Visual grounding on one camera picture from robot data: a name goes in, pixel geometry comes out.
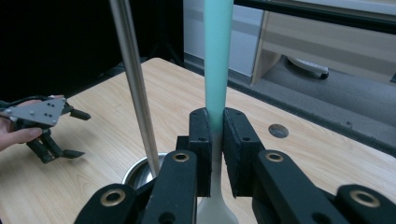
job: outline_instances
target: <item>round hole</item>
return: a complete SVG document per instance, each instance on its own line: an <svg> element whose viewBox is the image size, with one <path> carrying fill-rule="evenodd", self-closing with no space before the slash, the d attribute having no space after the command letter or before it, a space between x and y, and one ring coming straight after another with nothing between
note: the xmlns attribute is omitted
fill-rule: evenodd
<svg viewBox="0 0 396 224"><path fill-rule="evenodd" d="M175 220L176 220L175 215L173 213L170 213L170 212L162 213L160 215L160 217L158 218L158 221L161 224L172 224L172 223L175 222Z"/></svg>
<svg viewBox="0 0 396 224"><path fill-rule="evenodd" d="M314 213L312 215L312 219L314 219L314 221L318 224L331 224L332 223L326 215L323 215L321 213Z"/></svg>
<svg viewBox="0 0 396 224"><path fill-rule="evenodd" d="M363 190L352 190L350 191L350 197L357 203L360 203L367 207L379 207L381 202L371 193Z"/></svg>
<svg viewBox="0 0 396 224"><path fill-rule="evenodd" d="M267 154L265 155L265 158L267 158L268 161L275 161L275 162L283 161L282 155L277 154L277 153L275 153L275 152L267 153Z"/></svg>
<svg viewBox="0 0 396 224"><path fill-rule="evenodd" d="M116 201L120 198L120 195L116 192L110 193L109 195L107 195L106 200L108 201Z"/></svg>
<svg viewBox="0 0 396 224"><path fill-rule="evenodd" d="M289 130L281 124L272 124L268 128L268 132L270 132L272 136L277 138L285 138L289 135Z"/></svg>
<svg viewBox="0 0 396 224"><path fill-rule="evenodd" d="M173 159L175 161L187 161L189 158L190 158L189 155L184 153L177 153L173 156Z"/></svg>
<svg viewBox="0 0 396 224"><path fill-rule="evenodd" d="M100 199L103 206L110 207L121 203L125 199L125 191L122 189L110 189Z"/></svg>

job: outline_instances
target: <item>silver metal pole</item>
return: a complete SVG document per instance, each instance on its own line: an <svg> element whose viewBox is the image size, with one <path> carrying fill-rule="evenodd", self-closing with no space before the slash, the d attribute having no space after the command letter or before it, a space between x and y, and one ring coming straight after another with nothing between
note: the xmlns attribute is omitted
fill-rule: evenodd
<svg viewBox="0 0 396 224"><path fill-rule="evenodd" d="M157 146L155 144L154 131L152 129L149 103L140 64L136 35L134 33L134 21L132 19L131 7L128 0L110 0L110 5L120 41L122 60L128 79L129 89L134 101L134 111L146 150L148 165L151 175L154 178L160 172L160 163Z"/></svg>

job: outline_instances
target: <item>finger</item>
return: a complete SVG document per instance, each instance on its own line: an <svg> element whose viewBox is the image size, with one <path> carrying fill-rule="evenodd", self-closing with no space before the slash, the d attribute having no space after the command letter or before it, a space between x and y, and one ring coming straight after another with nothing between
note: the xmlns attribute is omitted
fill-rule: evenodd
<svg viewBox="0 0 396 224"><path fill-rule="evenodd" d="M30 142L42 133L43 131L40 128L21 129L13 133L4 133L0 136L0 150L14 144Z"/></svg>

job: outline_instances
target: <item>silver bowl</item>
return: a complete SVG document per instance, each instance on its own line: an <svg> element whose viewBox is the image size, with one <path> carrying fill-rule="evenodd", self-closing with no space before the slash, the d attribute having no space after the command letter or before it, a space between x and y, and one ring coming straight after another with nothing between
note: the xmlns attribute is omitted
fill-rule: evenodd
<svg viewBox="0 0 396 224"><path fill-rule="evenodd" d="M163 165L163 160L165 159L167 153L158 153L160 168ZM147 184L152 180L151 171L149 169L148 158L145 157L140 161L137 161L134 165L129 168L128 172L122 179L122 184L129 185L133 189L138 189L143 185Z"/></svg>

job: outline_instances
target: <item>wooden table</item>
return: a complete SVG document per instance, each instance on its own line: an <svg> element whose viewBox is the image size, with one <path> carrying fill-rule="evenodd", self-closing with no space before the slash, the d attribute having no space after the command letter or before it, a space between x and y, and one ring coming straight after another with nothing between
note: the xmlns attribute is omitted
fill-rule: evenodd
<svg viewBox="0 0 396 224"><path fill-rule="evenodd" d="M158 150L175 149L188 135L189 114L205 106L204 78L161 59L143 63L143 73ZM62 116L52 128L61 148L84 151L75 160L43 164L25 144L0 154L0 218L4 223L73 223L91 196L120 183L145 157L125 75L119 75L68 100L92 115L83 121ZM239 91L228 89L228 107L244 112L267 148L289 154L320 188L335 193L357 183L396 202L395 158L321 128ZM271 124L289 130L286 138L268 132ZM234 199L223 167L223 195L240 223L256 223L251 199Z"/></svg>

